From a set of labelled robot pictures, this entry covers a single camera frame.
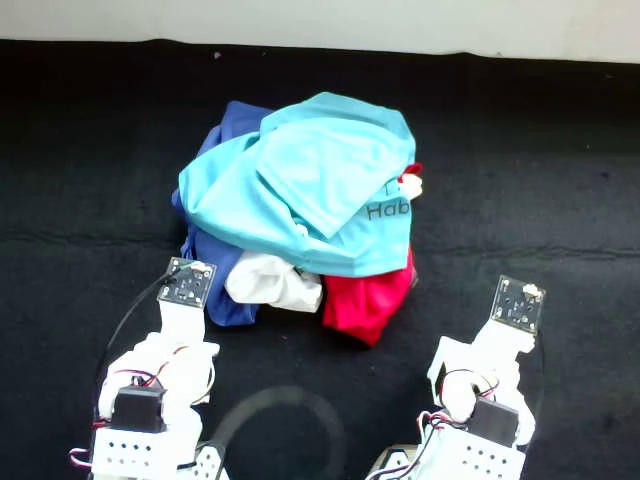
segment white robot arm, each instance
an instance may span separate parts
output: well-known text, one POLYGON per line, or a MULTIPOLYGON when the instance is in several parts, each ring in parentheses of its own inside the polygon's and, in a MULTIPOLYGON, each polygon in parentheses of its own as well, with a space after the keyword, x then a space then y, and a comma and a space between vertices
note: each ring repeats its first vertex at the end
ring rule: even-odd
POLYGON ((192 407, 209 401, 218 344, 204 341, 204 302, 215 266, 172 258, 161 278, 160 332, 113 361, 106 372, 94 422, 94 480, 174 480, 218 476, 213 446, 198 448, 200 415, 192 407))
POLYGON ((546 292, 500 277, 471 344, 441 337, 427 377, 439 412, 418 417, 421 444, 392 447, 366 480, 518 480, 534 416, 518 390, 519 352, 535 346, 546 292))

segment fabric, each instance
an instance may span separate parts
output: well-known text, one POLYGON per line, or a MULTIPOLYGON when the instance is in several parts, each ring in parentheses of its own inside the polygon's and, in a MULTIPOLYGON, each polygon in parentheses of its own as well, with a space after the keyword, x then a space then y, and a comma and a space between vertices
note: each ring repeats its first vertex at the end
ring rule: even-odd
POLYGON ((298 273, 275 255, 244 252, 229 273, 225 288, 238 303, 268 303, 299 312, 315 312, 322 300, 320 277, 298 273))
MULTIPOLYGON (((198 155, 235 136, 257 131, 260 127, 260 120, 270 112, 271 110, 246 103, 230 102, 220 125, 211 129, 200 147, 198 155)), ((180 249, 181 255, 217 266, 211 291, 206 301, 207 314, 211 320, 220 326, 255 323, 259 305, 250 302, 236 303, 224 288, 229 272, 243 253, 242 249, 203 232, 189 222, 182 207, 178 190, 173 192, 171 203, 187 223, 187 238, 180 249)))
POLYGON ((324 93, 223 142, 179 175, 199 228, 313 273, 406 267, 411 206, 398 177, 415 141, 399 112, 324 93))
POLYGON ((374 346, 416 280, 413 251, 406 268, 367 278, 326 275, 323 324, 374 346))

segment black cable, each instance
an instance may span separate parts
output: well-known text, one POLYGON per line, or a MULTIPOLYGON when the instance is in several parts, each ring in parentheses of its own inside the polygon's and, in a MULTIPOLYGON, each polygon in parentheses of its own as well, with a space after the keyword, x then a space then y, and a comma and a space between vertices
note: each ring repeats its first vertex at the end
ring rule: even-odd
POLYGON ((215 480, 220 478, 224 468, 226 449, 240 427, 256 413, 277 405, 304 406, 315 414, 327 430, 331 445, 329 458, 320 478, 338 480, 341 477, 346 458, 346 440, 344 427, 337 412, 327 400, 319 395, 296 386, 280 386, 261 390, 242 400, 225 415, 211 436, 211 440, 198 445, 199 447, 206 445, 222 447, 223 452, 219 451, 220 466, 215 480))

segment wire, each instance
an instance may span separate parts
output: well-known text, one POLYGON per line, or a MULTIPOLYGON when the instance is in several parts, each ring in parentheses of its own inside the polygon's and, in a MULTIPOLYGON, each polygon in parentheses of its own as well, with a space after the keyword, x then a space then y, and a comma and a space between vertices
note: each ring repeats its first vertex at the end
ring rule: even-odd
POLYGON ((87 453, 89 453, 89 450, 87 450, 86 448, 72 448, 71 450, 69 450, 69 453, 67 454, 69 456, 69 462, 71 462, 71 465, 73 465, 74 467, 91 468, 92 467, 91 463, 78 460, 75 457, 75 455, 77 454, 87 454, 87 453))
POLYGON ((335 409, 323 397, 296 386, 271 387, 254 393, 236 405, 220 422, 207 442, 199 444, 220 446, 220 467, 215 480, 220 478, 226 458, 226 450, 236 432, 256 413, 277 405, 303 406, 308 408, 325 427, 330 441, 329 458, 321 478, 338 480, 342 476, 346 458, 344 426, 335 409))
POLYGON ((197 405, 198 403, 203 401, 207 395, 209 395, 209 393, 211 392, 211 389, 213 388, 213 382, 215 382, 215 380, 216 380, 216 370, 215 370, 215 367, 213 366, 213 358, 212 358, 211 370, 209 373, 209 384, 207 385, 207 390, 202 395, 200 395, 197 399, 191 402, 191 405, 197 405))
MULTIPOLYGON (((189 345, 183 345, 182 347, 178 347, 174 350, 174 352, 171 354, 172 358, 173 355, 175 355, 176 353, 180 352, 181 350, 184 350, 185 348, 189 348, 189 345)), ((155 375, 151 375, 151 378, 149 378, 149 380, 147 380, 146 382, 144 382, 144 386, 148 387, 150 386, 153 382, 157 381, 158 383, 160 383, 160 380, 158 379, 158 376, 160 375, 160 373, 162 373, 162 370, 164 370, 164 367, 166 367, 167 365, 169 365, 169 363, 171 362, 171 358, 169 360, 167 360, 166 362, 164 362, 162 365, 160 365, 160 368, 158 369, 158 371, 156 372, 155 375)))
POLYGON ((400 478, 404 478, 407 475, 409 475, 409 473, 411 473, 411 471, 416 467, 416 465, 418 465, 418 463, 420 463, 420 459, 422 458, 422 455, 424 454, 424 452, 427 449, 427 446, 429 445, 429 442, 431 441, 431 437, 433 437, 433 433, 436 431, 435 428, 431 429, 431 432, 429 433, 429 436, 427 437, 427 440, 422 444, 422 448, 420 449, 419 453, 416 453, 416 456, 413 458, 413 460, 411 461, 411 463, 409 465, 404 465, 402 467, 394 467, 394 468, 386 468, 386 469, 380 469, 380 470, 376 470, 374 472, 371 472, 369 475, 367 475, 367 478, 365 478, 365 480, 374 480, 376 478, 378 478, 380 475, 389 475, 392 473, 400 473, 400 475, 398 475, 397 477, 395 477, 394 480, 398 480, 400 478))
POLYGON ((491 393, 495 392, 495 390, 500 385, 500 380, 499 379, 496 378, 496 384, 493 385, 489 380, 487 380, 487 377, 485 377, 481 373, 476 372, 475 370, 470 370, 468 368, 456 368, 455 370, 449 370, 447 373, 444 374, 444 377, 442 377, 442 385, 440 386, 440 392, 438 392, 438 396, 440 397, 440 403, 443 403, 443 405, 444 405, 444 402, 442 401, 442 394, 444 392, 444 384, 445 384, 445 382, 447 380, 447 377, 452 373, 460 373, 460 372, 473 373, 474 375, 478 375, 480 378, 482 378, 487 383, 489 388, 487 390, 484 390, 483 392, 480 392, 478 394, 478 395, 481 395, 481 396, 491 395, 491 393))

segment black floor mat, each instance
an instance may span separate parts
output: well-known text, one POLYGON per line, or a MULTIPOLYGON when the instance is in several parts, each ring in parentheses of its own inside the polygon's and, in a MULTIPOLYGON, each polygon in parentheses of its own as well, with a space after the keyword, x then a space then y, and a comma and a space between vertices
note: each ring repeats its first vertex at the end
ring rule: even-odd
MULTIPOLYGON (((640 67, 160 41, 1 42, 0 62, 5 478, 82 478, 65 454, 89 441, 95 362, 176 254, 169 194, 226 102, 324 90, 406 116, 426 167, 420 283, 371 350, 317 315, 265 308, 251 328, 210 326, 222 353, 206 431, 259 389, 300 385, 339 412, 344 478, 362 479, 384 447, 417 440, 439 336, 470 340, 505 273, 549 292, 527 478, 638 478, 640 67)), ((158 322, 150 300, 120 348, 158 322)), ((525 360, 532 398, 537 374, 525 360)), ((239 432, 229 469, 312 478, 327 449, 311 415, 274 409, 239 432)))

